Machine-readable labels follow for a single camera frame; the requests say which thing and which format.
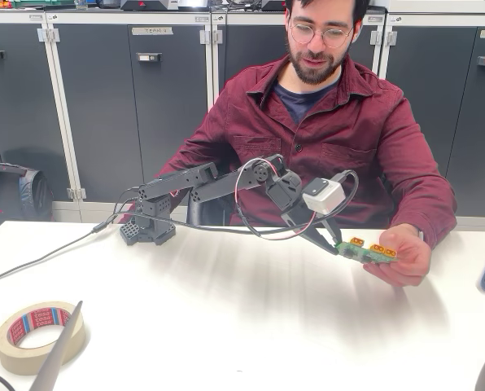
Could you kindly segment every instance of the cabinet door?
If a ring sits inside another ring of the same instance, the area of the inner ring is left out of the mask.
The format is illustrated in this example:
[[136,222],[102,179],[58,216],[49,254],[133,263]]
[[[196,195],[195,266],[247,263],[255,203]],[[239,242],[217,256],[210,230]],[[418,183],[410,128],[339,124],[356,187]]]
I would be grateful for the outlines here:
[[475,27],[394,27],[386,79],[411,103],[438,163],[447,173]]
[[[201,124],[208,110],[203,26],[172,26],[169,35],[133,35],[130,55],[142,150],[143,178],[153,179]],[[137,53],[160,53],[160,61],[138,61]]]
[[447,178],[457,196],[460,216],[485,217],[485,29],[478,29],[465,86]]
[[[220,25],[223,43],[219,45],[219,87],[244,68],[266,64],[286,55],[286,28],[283,25]],[[376,26],[364,26],[351,45],[352,60],[369,69],[373,67],[374,46],[371,32]]]
[[286,55],[283,25],[221,25],[218,29],[223,32],[223,43],[218,45],[220,90],[243,69]]
[[68,200],[63,152],[46,46],[40,24],[0,24],[0,154],[44,172],[55,200]]
[[124,189],[143,182],[128,27],[55,27],[85,201],[115,202]]

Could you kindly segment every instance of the maroon shirt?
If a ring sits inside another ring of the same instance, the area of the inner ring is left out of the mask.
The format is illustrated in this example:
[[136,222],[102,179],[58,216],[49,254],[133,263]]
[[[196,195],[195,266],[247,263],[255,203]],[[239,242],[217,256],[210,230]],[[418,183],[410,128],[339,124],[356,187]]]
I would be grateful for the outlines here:
[[[401,89],[347,55],[336,88],[297,125],[272,89],[287,61],[247,68],[228,81],[201,126],[159,174],[210,161],[237,169],[273,153],[285,157],[304,185],[353,169],[360,186],[337,216],[342,228],[383,229],[405,222],[423,231],[433,248],[456,225],[457,205]],[[347,194],[351,185],[352,180],[344,184]],[[239,195],[250,223],[285,225],[263,187]],[[240,223],[237,214],[231,222]]]

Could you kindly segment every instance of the table surface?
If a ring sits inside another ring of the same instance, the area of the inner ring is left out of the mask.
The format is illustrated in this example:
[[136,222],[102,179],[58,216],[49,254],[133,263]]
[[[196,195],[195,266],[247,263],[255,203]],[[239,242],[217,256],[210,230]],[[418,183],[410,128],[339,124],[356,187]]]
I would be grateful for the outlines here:
[[[4,223],[0,273],[93,226]],[[471,391],[485,362],[485,232],[451,233],[420,286],[393,288],[301,238],[178,227],[162,246],[129,247],[118,230],[0,280],[0,326],[31,304],[83,300],[88,340],[57,391]],[[380,231],[343,234],[367,245]],[[16,391],[33,382],[0,375]]]

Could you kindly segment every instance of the man's hand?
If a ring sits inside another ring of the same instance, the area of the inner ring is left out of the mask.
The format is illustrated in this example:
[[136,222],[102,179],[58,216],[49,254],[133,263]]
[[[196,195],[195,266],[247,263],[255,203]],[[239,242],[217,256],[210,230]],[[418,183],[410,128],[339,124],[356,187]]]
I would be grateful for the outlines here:
[[419,285],[429,272],[430,247],[418,237],[418,230],[410,224],[393,226],[380,235],[380,245],[397,251],[397,261],[366,263],[372,275],[395,287]]

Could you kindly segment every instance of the tape roll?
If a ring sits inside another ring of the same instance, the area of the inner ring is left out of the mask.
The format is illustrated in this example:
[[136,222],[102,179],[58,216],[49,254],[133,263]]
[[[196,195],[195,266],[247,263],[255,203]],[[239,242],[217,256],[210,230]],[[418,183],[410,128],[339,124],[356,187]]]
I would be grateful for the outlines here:
[[[65,326],[75,306],[62,301],[31,305],[13,314],[0,327],[0,362],[16,375],[36,375],[52,350],[55,341],[38,348],[20,348],[20,341],[32,330],[58,324]],[[63,363],[76,356],[85,342],[85,327],[80,313],[68,343]]]

